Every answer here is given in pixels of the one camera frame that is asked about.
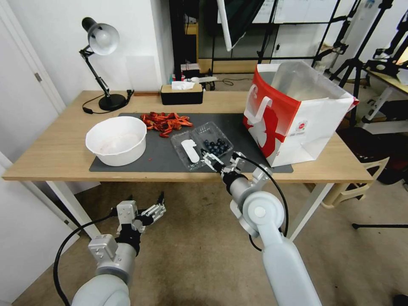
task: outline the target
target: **black tissue box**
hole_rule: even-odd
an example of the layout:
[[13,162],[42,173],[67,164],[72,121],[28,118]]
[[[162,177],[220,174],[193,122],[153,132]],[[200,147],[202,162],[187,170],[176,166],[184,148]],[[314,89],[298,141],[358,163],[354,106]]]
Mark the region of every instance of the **black tissue box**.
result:
[[173,90],[171,85],[163,85],[160,89],[163,105],[201,104],[203,102],[203,88],[194,84],[192,89]]

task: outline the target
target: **paper shopping bag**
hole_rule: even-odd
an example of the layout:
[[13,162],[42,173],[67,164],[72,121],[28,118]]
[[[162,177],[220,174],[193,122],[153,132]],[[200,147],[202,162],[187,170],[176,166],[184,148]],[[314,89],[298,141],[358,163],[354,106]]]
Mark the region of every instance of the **paper shopping bag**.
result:
[[271,167],[307,162],[319,154],[358,100],[304,62],[260,64],[244,125]]

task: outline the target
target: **whiteboard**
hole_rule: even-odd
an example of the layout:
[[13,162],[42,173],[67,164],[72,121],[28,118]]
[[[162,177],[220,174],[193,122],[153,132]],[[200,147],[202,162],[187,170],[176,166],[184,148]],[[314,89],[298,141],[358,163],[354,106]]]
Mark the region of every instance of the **whiteboard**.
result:
[[272,6],[276,4],[273,23],[328,22],[337,0],[265,0],[252,23],[268,23]]

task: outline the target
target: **beige plastic chair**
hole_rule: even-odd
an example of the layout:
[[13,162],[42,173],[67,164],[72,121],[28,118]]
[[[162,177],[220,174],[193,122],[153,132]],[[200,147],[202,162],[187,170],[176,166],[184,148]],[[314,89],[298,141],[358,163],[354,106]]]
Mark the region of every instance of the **beige plastic chair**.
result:
[[[326,195],[322,202],[322,206],[325,208],[335,208],[340,202],[350,199],[350,198],[355,198],[357,196],[362,196],[359,200],[364,199],[365,193],[370,188],[370,186],[374,183],[374,181],[377,179],[377,177],[381,174],[381,172],[384,170],[385,165],[387,164],[388,160],[390,158],[387,157],[385,159],[379,160],[379,161],[374,161],[370,163],[362,163],[365,169],[371,169],[374,167],[378,167],[377,170],[375,170],[373,176],[373,181],[371,183],[367,184],[335,184],[329,193]],[[353,185],[355,189],[347,190],[347,187],[349,185]]]

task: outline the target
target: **tissue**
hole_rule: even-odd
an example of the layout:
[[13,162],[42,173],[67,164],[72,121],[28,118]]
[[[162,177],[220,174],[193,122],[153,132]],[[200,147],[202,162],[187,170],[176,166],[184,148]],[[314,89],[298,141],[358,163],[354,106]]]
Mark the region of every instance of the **tissue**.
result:
[[193,82],[173,81],[171,82],[172,90],[186,90],[194,87]]

